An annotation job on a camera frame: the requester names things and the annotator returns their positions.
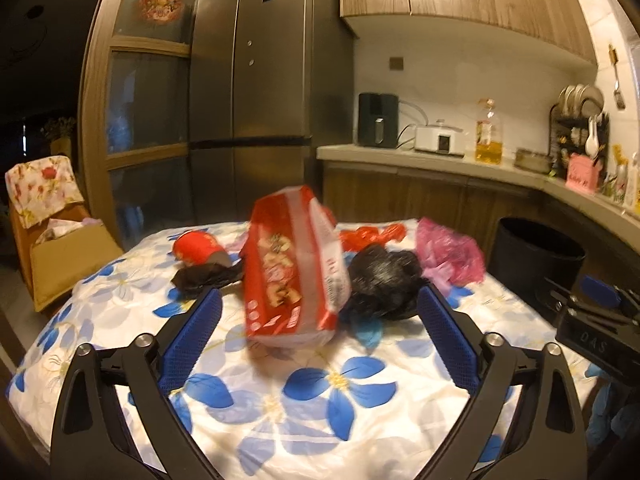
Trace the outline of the pink plastic bag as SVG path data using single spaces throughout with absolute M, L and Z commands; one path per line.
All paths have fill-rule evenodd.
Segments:
M 426 217 L 416 227 L 416 256 L 424 278 L 444 295 L 454 286 L 484 281 L 485 257 L 476 240 Z

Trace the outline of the red white snack package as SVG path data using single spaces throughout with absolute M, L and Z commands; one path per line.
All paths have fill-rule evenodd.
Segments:
M 335 224 L 311 188 L 256 200 L 241 255 L 248 338 L 316 348 L 334 337 L 352 286 Z

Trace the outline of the black plastic bag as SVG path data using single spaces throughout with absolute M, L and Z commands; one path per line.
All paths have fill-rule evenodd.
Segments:
M 244 262 L 238 260 L 232 266 L 219 263 L 204 263 L 198 266 L 186 266 L 177 271 L 171 283 L 184 299 L 196 299 L 205 289 L 222 289 L 242 281 Z
M 427 279 L 411 250 L 387 250 L 370 244 L 350 259 L 352 293 L 340 321 L 402 321 L 418 314 L 416 302 Z

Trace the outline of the blue disposable glove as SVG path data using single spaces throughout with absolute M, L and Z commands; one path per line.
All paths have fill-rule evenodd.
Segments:
M 354 315 L 350 319 L 350 332 L 363 349 L 372 352 L 382 340 L 383 322 L 379 318 Z

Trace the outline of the pink utensil box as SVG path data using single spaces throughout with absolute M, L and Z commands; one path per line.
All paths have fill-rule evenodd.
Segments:
M 600 160 L 591 159 L 587 155 L 571 154 L 565 185 L 575 192 L 594 194 L 601 170 Z

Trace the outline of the cardboard box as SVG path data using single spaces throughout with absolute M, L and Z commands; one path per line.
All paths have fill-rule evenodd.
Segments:
M 50 219 L 29 251 L 35 311 L 47 309 L 123 253 L 100 220 Z

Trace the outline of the white rice spoon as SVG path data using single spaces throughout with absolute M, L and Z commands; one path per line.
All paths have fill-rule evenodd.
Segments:
M 585 143 L 585 152 L 591 159 L 596 159 L 599 153 L 598 121 L 596 116 L 588 119 L 588 138 Z

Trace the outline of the steel bowl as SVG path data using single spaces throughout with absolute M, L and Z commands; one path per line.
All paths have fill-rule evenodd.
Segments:
M 552 168 L 552 159 L 548 154 L 518 148 L 515 152 L 514 167 L 534 174 L 548 174 Z

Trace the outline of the black dish rack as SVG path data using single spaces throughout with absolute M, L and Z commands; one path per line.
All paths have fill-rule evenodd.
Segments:
M 599 168 L 598 182 L 605 176 L 610 140 L 610 116 L 604 111 L 602 91 L 592 84 L 570 84 L 559 94 L 549 112 L 549 148 L 551 174 L 566 179 L 570 156 L 587 154 L 589 121 L 594 119 L 598 154 L 594 163 Z

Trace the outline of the floral cloth on chair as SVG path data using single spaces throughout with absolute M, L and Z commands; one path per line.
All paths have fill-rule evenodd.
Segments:
M 46 221 L 68 205 L 85 201 L 67 156 L 21 162 L 4 175 L 9 199 L 24 229 Z

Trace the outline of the white slow cooker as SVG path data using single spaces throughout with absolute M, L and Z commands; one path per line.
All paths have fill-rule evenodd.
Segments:
M 462 158 L 465 153 L 464 130 L 447 125 L 442 119 L 416 127 L 413 149 L 421 153 Z

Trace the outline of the wooden lower cabinets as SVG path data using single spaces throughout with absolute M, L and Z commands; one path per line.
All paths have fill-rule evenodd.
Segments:
M 545 191 L 446 172 L 325 162 L 322 197 L 341 222 L 426 217 L 473 237 L 486 256 L 501 218 L 538 221 L 582 245 L 582 272 L 639 289 L 639 222 L 562 186 Z

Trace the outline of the black air fryer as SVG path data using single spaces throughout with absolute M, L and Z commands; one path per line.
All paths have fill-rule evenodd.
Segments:
M 399 99 L 396 94 L 363 92 L 358 96 L 357 143 L 366 148 L 398 145 Z

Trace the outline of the dark steel refrigerator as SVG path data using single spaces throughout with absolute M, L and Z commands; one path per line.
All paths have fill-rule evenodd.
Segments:
M 318 149 L 349 144 L 354 35 L 340 0 L 200 0 L 190 63 L 195 218 L 243 221 L 255 200 L 306 184 Z

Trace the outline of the dark wall socket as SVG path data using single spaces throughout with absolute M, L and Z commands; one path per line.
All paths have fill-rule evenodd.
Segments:
M 388 66 L 390 66 L 390 70 L 401 72 L 405 67 L 405 60 L 402 56 L 392 56 L 388 60 Z

